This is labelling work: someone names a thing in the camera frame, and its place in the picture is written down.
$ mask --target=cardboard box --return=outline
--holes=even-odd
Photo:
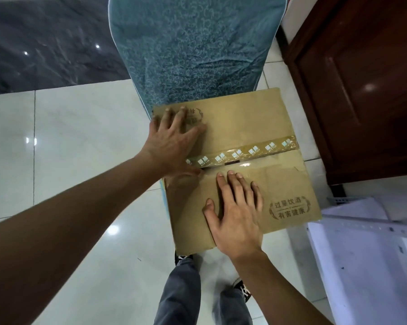
[[[207,131],[187,160],[205,170],[203,178],[182,177],[165,188],[180,255],[215,247],[202,207],[210,197],[222,215],[219,171],[232,169],[258,183],[265,198],[260,223],[264,234],[322,217],[278,88],[169,107],[177,112],[182,105],[188,109],[187,129],[203,122]],[[154,108],[153,114],[161,116],[166,107]]]

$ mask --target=forearm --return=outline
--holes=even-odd
[[[260,251],[232,260],[269,325],[331,324]]]
[[[114,219],[162,175],[139,154],[1,222],[0,324],[30,324]]]

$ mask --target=jeans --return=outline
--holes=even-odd
[[[154,325],[196,325],[200,309],[200,275],[193,260],[182,259],[164,286]],[[252,325],[243,294],[224,290],[213,310],[216,325]]]

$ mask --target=cabinet door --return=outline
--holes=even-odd
[[[407,0],[318,0],[285,60],[329,184],[407,174]]]

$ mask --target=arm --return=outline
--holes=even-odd
[[[205,130],[166,111],[134,158],[0,223],[0,324],[31,324],[114,219],[162,176],[199,174],[186,156]]]
[[[226,254],[255,297],[268,324],[331,324],[273,266],[260,248],[259,227],[264,201],[259,186],[249,185],[240,173],[222,173],[217,184],[222,191],[224,215],[220,220],[209,199],[203,209],[217,247]]]

